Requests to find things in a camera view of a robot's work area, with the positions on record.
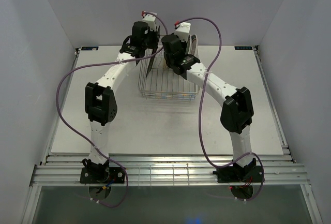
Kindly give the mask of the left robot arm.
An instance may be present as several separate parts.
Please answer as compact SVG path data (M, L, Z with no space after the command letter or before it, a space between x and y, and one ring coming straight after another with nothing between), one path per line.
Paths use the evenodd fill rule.
M117 114L115 93L126 75L145 56L145 51L157 51L159 29L156 21L134 22L131 35L124 40L115 64L99 80L89 82L85 87L85 112L90 121L93 144L83 165L98 182L105 182L110 176L106 151L110 123Z

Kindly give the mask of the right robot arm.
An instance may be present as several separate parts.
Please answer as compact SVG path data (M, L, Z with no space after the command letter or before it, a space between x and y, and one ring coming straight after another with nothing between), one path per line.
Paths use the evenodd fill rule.
M194 55L185 52L184 43L175 34L161 40L166 64L177 75L199 86L221 106L220 121L229 132L233 161L227 166L216 166L213 172L220 183L246 181L252 176L256 159L252 154L250 125L254 115L251 93L246 87L227 84Z

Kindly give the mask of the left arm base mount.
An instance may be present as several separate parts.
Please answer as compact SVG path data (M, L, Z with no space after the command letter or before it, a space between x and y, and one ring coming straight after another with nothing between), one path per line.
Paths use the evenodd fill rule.
M102 168L100 171L83 168L79 182L81 184L123 184L125 172L120 167Z

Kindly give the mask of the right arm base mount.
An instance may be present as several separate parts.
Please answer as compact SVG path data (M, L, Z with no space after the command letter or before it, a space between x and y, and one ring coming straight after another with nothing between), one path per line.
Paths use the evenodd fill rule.
M213 171L213 175L217 176L217 182L219 183L260 183L264 181L264 179L262 179L262 169L260 166L255 166L249 170L241 167L237 168L230 166L222 169L216 169Z

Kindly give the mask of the square floral plate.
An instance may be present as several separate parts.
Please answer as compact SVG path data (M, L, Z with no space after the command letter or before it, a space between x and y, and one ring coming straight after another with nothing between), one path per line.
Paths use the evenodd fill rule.
M160 39L160 27L157 28L155 35L152 37L152 44L150 45L150 48L152 49L152 56L149 59L147 72L146 72L146 76L145 76L146 78L148 77L149 73L152 70L156 52L158 50L159 39Z

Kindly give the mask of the white plate teal rim back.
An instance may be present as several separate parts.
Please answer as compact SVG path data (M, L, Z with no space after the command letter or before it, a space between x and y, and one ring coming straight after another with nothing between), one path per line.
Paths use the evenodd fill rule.
M198 38L196 34L191 36L191 52L190 54L197 56L198 53Z

